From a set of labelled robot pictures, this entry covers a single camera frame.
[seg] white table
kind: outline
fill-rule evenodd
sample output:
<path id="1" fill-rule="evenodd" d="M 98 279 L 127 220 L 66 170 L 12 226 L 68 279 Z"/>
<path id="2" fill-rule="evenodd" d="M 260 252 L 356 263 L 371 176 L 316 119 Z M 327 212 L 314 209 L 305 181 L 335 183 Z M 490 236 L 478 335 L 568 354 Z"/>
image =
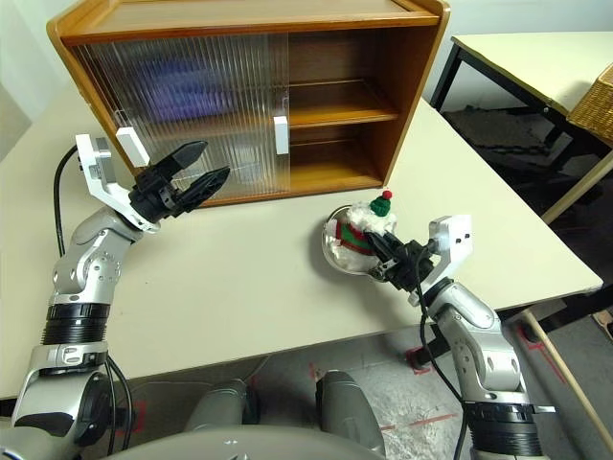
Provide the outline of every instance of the white table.
<path id="1" fill-rule="evenodd" d="M 613 62 L 613 32 L 456 35 L 432 96 L 438 110 L 461 62 L 498 83 L 524 104 L 540 111 L 559 132 L 567 132 L 596 154 L 609 148 L 600 139 L 566 121 L 594 80 Z M 555 170 L 568 158 L 561 154 Z M 543 216 L 551 223 L 613 169 L 610 153 Z"/>
<path id="2" fill-rule="evenodd" d="M 53 175 L 82 132 L 102 129 L 69 87 L 0 163 L 0 397 L 17 393 L 45 323 L 57 259 Z M 120 173 L 129 181 L 125 167 Z M 427 103 L 390 189 L 406 241 L 425 241 L 430 219 L 473 215 L 475 251 L 456 279 L 496 309 L 602 284 Z M 406 294 L 337 273 L 321 253 L 328 213 L 376 194 L 247 203 L 165 220 L 125 260 L 108 321 L 111 353 L 136 378 L 417 324 Z M 66 235 L 100 206 L 74 163 L 61 202 Z"/>

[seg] wooden stick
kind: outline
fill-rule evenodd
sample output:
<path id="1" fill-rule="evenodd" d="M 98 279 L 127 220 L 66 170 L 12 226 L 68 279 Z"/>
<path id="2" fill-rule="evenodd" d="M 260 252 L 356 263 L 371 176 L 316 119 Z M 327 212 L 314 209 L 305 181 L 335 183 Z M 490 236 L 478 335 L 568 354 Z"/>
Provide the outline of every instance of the wooden stick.
<path id="1" fill-rule="evenodd" d="M 581 180 L 566 192 L 556 204 L 549 208 L 541 218 L 545 223 L 552 223 L 557 217 L 566 211 L 575 201 L 594 187 L 603 177 L 613 170 L 613 150 L 610 151 L 594 168 L 592 168 Z"/>
<path id="2" fill-rule="evenodd" d="M 526 321 L 528 321 L 528 324 L 533 329 L 534 333 L 538 336 L 540 341 L 543 342 L 543 344 L 545 345 L 545 348 L 556 363 L 556 366 L 559 368 L 559 371 L 562 373 L 562 376 L 564 376 L 566 381 L 568 381 L 568 384 L 570 385 L 571 389 L 573 390 L 575 395 L 577 395 L 579 402 L 583 406 L 583 409 L 585 409 L 587 416 L 590 418 L 590 420 L 596 427 L 596 430 L 601 435 L 602 440 L 604 441 L 608 449 L 613 452 L 613 437 L 611 437 L 611 433 L 609 433 L 606 429 L 606 426 L 604 426 L 604 423 L 602 422 L 601 418 L 596 413 L 596 409 L 594 409 L 592 403 L 590 403 L 590 401 L 587 399 L 587 396 L 585 396 L 585 393 L 583 393 L 583 390 L 581 389 L 579 383 L 577 382 L 570 369 L 562 359 L 562 356 L 560 356 L 552 341 L 549 339 L 545 331 L 543 331 L 543 328 L 540 327 L 540 324 L 538 324 L 538 321 L 536 321 L 536 318 L 534 318 L 532 312 L 529 309 L 525 309 L 522 312 L 522 315 L 524 316 Z"/>

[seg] ribbed plastic door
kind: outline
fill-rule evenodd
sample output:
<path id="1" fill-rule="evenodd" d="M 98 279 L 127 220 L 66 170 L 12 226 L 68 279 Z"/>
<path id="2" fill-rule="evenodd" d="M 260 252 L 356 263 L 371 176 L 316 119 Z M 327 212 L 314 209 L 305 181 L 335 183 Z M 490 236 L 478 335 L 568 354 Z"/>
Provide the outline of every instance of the ribbed plastic door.
<path id="1" fill-rule="evenodd" d="M 155 163 L 185 142 L 209 143 L 175 177 L 230 166 L 217 198 L 287 190 L 274 117 L 287 117 L 287 34 L 178 37 L 81 45 L 79 60 L 118 127 L 134 127 Z"/>

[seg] white wall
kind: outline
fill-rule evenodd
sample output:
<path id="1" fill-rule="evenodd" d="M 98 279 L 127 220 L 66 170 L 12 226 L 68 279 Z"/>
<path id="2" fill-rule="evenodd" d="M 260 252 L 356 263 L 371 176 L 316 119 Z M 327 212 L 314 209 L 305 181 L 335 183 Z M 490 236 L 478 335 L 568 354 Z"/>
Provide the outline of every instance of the white wall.
<path id="1" fill-rule="evenodd" d="M 0 84 L 31 120 L 69 80 L 45 25 L 74 1 L 0 0 Z M 424 91 L 426 99 L 439 79 L 452 35 L 613 30 L 613 0 L 448 1 L 451 20 Z M 496 106 L 511 101 L 493 83 L 464 68 L 451 89 L 447 107 Z"/>
<path id="2" fill-rule="evenodd" d="M 446 0 L 451 18 L 425 85 L 429 101 L 451 50 L 450 37 L 513 32 L 613 31 L 613 0 Z M 613 43 L 611 43 L 613 61 Z M 521 105 L 514 97 L 466 64 L 445 100 L 444 109 Z"/>

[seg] metal bowl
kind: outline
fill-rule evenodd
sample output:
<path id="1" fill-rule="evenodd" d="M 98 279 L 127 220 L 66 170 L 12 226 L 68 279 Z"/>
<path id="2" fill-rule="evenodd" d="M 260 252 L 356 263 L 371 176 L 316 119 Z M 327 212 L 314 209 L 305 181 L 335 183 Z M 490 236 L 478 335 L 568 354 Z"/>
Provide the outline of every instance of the metal bowl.
<path id="1" fill-rule="evenodd" d="M 342 219 L 347 214 L 347 210 L 349 208 L 351 208 L 351 205 L 349 204 L 341 206 L 340 208 L 337 208 L 332 211 L 332 214 L 330 214 L 329 217 L 326 219 L 324 227 L 322 228 L 322 251 L 324 252 L 324 257 L 326 258 L 330 266 L 337 269 L 338 271 L 342 271 L 343 273 L 347 273 L 348 275 L 368 275 L 367 271 L 347 270 L 346 268 L 343 268 L 342 266 L 337 264 L 336 260 L 334 259 L 334 255 L 328 249 L 328 245 L 326 244 L 326 225 L 328 225 L 328 222 L 330 222 L 332 219 Z"/>

